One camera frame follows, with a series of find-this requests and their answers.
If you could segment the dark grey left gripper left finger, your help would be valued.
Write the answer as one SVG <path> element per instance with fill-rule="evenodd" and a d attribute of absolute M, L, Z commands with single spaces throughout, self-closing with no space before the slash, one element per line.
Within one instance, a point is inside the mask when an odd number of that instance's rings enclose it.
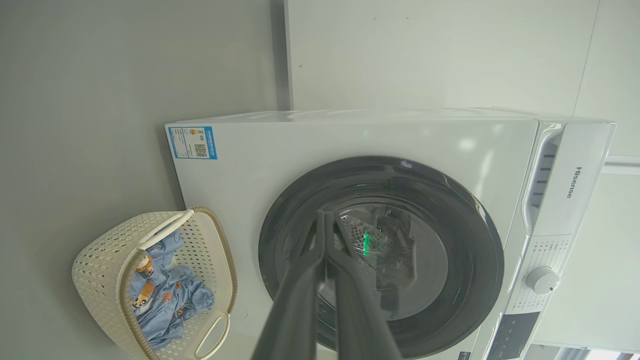
<path fill-rule="evenodd" d="M 317 212 L 302 251 L 286 272 L 254 348 L 254 360 L 317 358 L 318 292 L 326 267 L 326 213 Z"/>

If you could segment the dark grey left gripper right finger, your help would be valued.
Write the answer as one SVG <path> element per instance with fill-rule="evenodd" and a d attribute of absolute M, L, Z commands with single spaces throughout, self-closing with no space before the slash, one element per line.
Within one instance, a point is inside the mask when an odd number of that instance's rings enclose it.
<path fill-rule="evenodd" d="M 325 212 L 326 273 L 334 282 L 339 360 L 400 360 L 397 344 L 359 270 L 340 218 Z"/>

